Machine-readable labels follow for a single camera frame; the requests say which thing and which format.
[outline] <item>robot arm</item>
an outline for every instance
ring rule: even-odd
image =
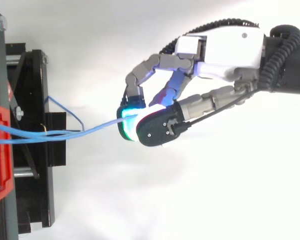
[[[292,52],[295,49],[299,50],[300,31],[297,28],[286,25],[277,27],[281,29],[275,29],[273,35],[281,33],[280,37],[269,38],[257,25],[249,26],[248,21],[243,21],[243,24],[235,22],[236,26],[229,24],[234,21],[232,19],[222,21],[227,21],[228,24],[202,32],[192,31],[179,37],[175,42],[174,55],[166,54],[167,51],[163,50],[161,54],[154,54],[136,66],[127,75],[127,98],[124,97],[121,103],[118,117],[122,116],[119,113],[123,109],[145,107],[141,84],[148,80],[156,69],[173,71],[166,86],[149,104],[160,104],[165,106],[165,109],[146,115],[132,124],[142,144],[156,146],[176,139],[193,123],[235,104],[243,104],[258,91],[280,92],[283,86],[280,82],[287,82],[287,79],[284,79],[286,72],[283,75],[282,71],[289,69],[290,74],[296,71],[293,64],[290,63],[289,68],[287,63]],[[285,59],[276,53],[282,53]],[[202,79],[219,79],[231,82],[232,85],[177,101],[187,84],[196,76]],[[296,85],[290,87],[290,91],[298,91],[300,83]],[[122,125],[119,125],[119,129],[121,128],[120,133],[124,137]]]

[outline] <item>black metal bracket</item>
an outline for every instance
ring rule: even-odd
[[[7,55],[19,56],[18,64],[8,64],[8,78],[15,99],[10,98],[12,127],[32,132],[66,129],[65,112],[49,112],[47,66],[41,50],[25,52],[25,44],[7,44]],[[19,121],[13,112],[20,107]],[[31,232],[30,223],[44,228],[55,221],[52,167],[66,164],[66,143],[44,142],[15,145],[15,168],[30,167],[33,177],[15,178],[19,233]]]

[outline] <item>black panel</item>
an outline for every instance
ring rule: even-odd
[[[6,55],[21,55],[26,51],[25,43],[7,43],[5,46]]]
[[[0,106],[9,108],[4,32],[0,31]],[[15,190],[0,201],[0,240],[17,240],[17,207]]]
[[[48,112],[46,121],[49,130],[66,129],[66,112]],[[66,141],[48,142],[49,166],[58,167],[66,165]]]

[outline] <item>metal rod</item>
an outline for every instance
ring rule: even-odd
[[[7,66],[15,66],[19,64],[21,55],[7,55],[6,56],[6,65]]]
[[[14,168],[14,177],[15,178],[26,178],[33,177],[34,174],[29,166],[27,167],[16,167]]]

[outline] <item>blue light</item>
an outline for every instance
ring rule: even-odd
[[[128,116],[139,114],[141,112],[141,110],[142,110],[142,108],[124,109],[122,111],[122,117],[125,118],[125,117],[128,117]],[[135,120],[136,120],[136,118],[132,118],[132,119],[129,119],[127,121],[123,121],[123,130],[124,130],[124,133],[125,133],[126,137],[129,140],[132,140],[132,141],[137,141],[138,140],[138,138],[135,139],[135,137],[133,136],[133,131],[135,131],[134,130]]]
[[[130,140],[137,142],[139,140],[137,134],[136,134],[136,126],[138,123],[146,116],[164,109],[165,106],[156,104],[150,107],[146,108],[127,108],[122,110],[122,117],[128,117],[132,115],[137,115],[137,117],[123,121],[123,130],[126,135]]]

